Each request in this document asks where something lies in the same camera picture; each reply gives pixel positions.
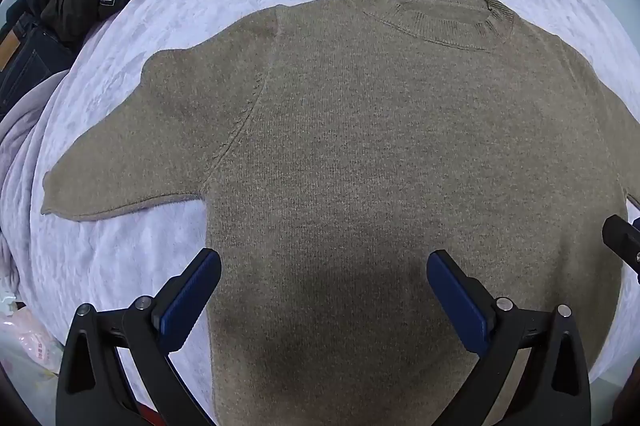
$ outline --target metal screw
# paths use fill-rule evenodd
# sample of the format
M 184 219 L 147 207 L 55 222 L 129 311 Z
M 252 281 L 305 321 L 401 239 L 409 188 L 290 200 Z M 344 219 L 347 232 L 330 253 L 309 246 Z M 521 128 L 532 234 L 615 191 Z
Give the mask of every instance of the metal screw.
M 151 305 L 151 297 L 141 296 L 135 301 L 134 305 L 136 306 L 136 309 L 141 311 L 148 309 L 149 305 Z
M 498 309 L 503 311 L 510 311 L 513 309 L 513 302 L 509 298 L 498 298 L 495 301 L 495 304 L 498 306 Z
M 569 316 L 571 316 L 571 309 L 569 307 L 569 305 L 559 305 L 558 306 L 558 313 L 564 317 L 564 318 L 568 318 Z
M 91 305 L 89 305 L 88 303 L 83 303 L 80 307 L 78 307 L 76 314 L 78 314 L 78 316 L 86 316 L 87 314 L 89 314 L 90 310 Z

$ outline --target leather label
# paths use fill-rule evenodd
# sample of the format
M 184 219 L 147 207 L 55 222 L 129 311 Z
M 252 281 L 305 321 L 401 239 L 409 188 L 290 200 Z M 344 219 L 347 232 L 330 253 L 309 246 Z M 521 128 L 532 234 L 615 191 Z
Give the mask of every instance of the leather label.
M 12 29 L 0 44 L 0 72 L 4 70 L 18 47 L 20 47 L 20 40 Z

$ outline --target ribbed neckline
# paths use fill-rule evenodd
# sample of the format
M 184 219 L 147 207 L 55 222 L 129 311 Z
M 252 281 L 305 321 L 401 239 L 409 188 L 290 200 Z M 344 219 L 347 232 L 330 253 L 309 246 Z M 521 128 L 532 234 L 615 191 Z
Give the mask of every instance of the ribbed neckline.
M 416 0 L 351 0 L 367 15 L 419 38 L 451 47 L 488 50 L 501 45 L 511 36 L 515 13 L 499 0 L 419 0 L 461 6 L 486 12 L 476 24 L 452 18 L 429 16 L 428 9 L 416 9 Z

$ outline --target sweater sleeve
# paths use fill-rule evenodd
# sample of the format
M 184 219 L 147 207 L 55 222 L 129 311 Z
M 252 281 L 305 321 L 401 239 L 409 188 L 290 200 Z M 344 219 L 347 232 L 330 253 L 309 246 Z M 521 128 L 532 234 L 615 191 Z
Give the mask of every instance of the sweater sleeve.
M 276 8 L 146 61 L 140 85 L 44 178 L 42 213 L 96 220 L 200 197 L 260 96 Z
M 625 103 L 596 76 L 577 50 L 565 45 L 572 74 L 591 98 L 598 126 L 618 169 L 625 196 L 640 201 L 640 123 Z

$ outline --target black device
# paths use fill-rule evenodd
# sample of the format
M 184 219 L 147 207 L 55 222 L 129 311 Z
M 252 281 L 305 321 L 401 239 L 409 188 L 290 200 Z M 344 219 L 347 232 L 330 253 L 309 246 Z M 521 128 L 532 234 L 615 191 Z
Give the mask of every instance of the black device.
M 613 215 L 602 229 L 604 243 L 636 273 L 640 271 L 638 228 L 640 219 L 631 226 Z M 166 426 L 215 426 L 168 355 L 184 344 L 221 275 L 219 255 L 203 249 L 155 297 L 141 296 L 129 308 L 113 311 L 98 312 L 91 304 L 82 304 L 65 345 L 56 426 L 149 426 L 138 409 L 118 347 L 130 350 Z M 463 346 L 479 356 L 433 426 L 481 426 L 521 348 L 531 348 L 529 360 L 504 418 L 495 426 L 590 424 L 588 371 L 567 305 L 533 311 L 518 308 L 507 297 L 494 298 L 444 250 L 430 254 L 426 277 Z M 16 426 L 37 426 L 6 375 L 0 382 L 8 403 L 5 411 L 17 420 Z

